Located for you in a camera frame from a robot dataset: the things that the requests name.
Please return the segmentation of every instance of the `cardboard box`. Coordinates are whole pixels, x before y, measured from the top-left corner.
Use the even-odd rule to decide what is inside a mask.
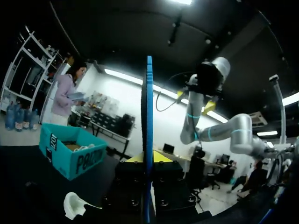
[[[63,142],[74,142],[79,146],[95,146],[73,152]],[[39,148],[48,161],[68,180],[72,180],[98,163],[106,155],[107,143],[88,133],[85,129],[72,126],[43,124]]]

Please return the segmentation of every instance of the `lavender jacket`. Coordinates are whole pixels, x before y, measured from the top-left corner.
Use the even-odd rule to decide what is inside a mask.
[[[75,92],[75,86],[70,74],[59,75],[57,78],[57,92],[54,97],[52,113],[68,117],[74,102],[67,98],[68,94]]]

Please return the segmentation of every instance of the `ceiling light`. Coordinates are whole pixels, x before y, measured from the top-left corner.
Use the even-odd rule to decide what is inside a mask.
[[[289,105],[289,104],[293,104],[293,103],[296,103],[297,101],[299,101],[299,92],[289,96],[289,97],[286,97],[282,100],[282,104],[284,106],[286,105]]]
[[[266,142],[266,143],[267,143],[267,145],[268,145],[270,148],[274,148],[274,145],[272,144],[272,142],[268,141],[268,142]]]
[[[117,71],[109,70],[109,69],[104,69],[104,70],[108,75],[115,76],[115,77],[118,77],[118,78],[122,78],[122,79],[125,79],[127,81],[139,84],[139,85],[143,84],[143,81],[141,79],[134,78],[132,76],[129,76],[129,75],[117,72]],[[166,90],[166,89],[161,90],[161,87],[157,86],[157,85],[153,85],[153,90],[157,91],[157,92],[161,91],[162,94],[164,94],[166,96],[169,96],[170,98],[173,98],[173,99],[178,98],[176,93],[171,92],[171,91]],[[181,102],[184,103],[184,104],[189,103],[189,101],[187,99],[182,99]],[[220,122],[222,122],[222,123],[226,123],[228,121],[227,119],[225,119],[224,117],[222,117],[219,114],[215,113],[214,111],[209,111],[207,113],[207,115],[214,118],[214,119],[216,119],[216,120],[218,120],[218,121],[220,121]]]
[[[105,69],[105,72],[109,75],[128,80],[132,83],[136,83],[136,84],[139,84],[139,85],[142,85],[142,83],[143,83],[143,81],[141,79],[134,78],[132,76],[128,76],[128,75],[125,75],[125,74],[117,72],[117,71],[112,71],[112,70],[109,70],[109,69]]]
[[[190,5],[192,2],[192,0],[171,0],[171,1],[176,1],[178,3],[186,4],[186,5]]]
[[[228,122],[227,119],[225,119],[224,117],[220,116],[219,114],[215,113],[214,111],[209,111],[208,113],[206,113],[207,115],[209,115],[210,117],[222,122],[222,123],[226,123]]]
[[[188,104],[188,103],[189,103],[189,101],[188,101],[187,99],[182,99],[181,102],[182,102],[183,104]]]
[[[278,134],[277,131],[271,131],[271,132],[258,132],[258,136],[267,136],[267,135],[276,135]]]

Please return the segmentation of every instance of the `robotic arm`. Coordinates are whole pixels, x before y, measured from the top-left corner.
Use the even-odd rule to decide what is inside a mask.
[[[202,113],[205,95],[217,95],[230,71],[227,59],[218,57],[211,63],[203,62],[197,74],[191,76],[189,83],[189,104],[180,138],[184,144],[196,140],[219,141],[231,138],[230,150],[236,154],[246,154],[256,159],[275,158],[273,151],[264,141],[252,135],[252,121],[247,114],[235,115],[228,122],[208,128],[197,129]]]

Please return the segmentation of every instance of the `blue water jug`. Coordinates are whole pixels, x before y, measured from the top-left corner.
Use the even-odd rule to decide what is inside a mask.
[[[6,116],[5,116],[5,128],[7,130],[13,130],[14,128],[14,105],[13,102],[11,105],[8,105],[6,109]]]
[[[24,121],[24,109],[19,109],[16,111],[15,126],[14,126],[17,132],[21,132],[23,130],[23,121]]]
[[[31,117],[31,112],[29,109],[26,109],[24,111],[23,129],[29,129],[30,117]]]
[[[31,113],[29,128],[31,131],[36,131],[39,122],[39,115],[37,114],[37,109]]]

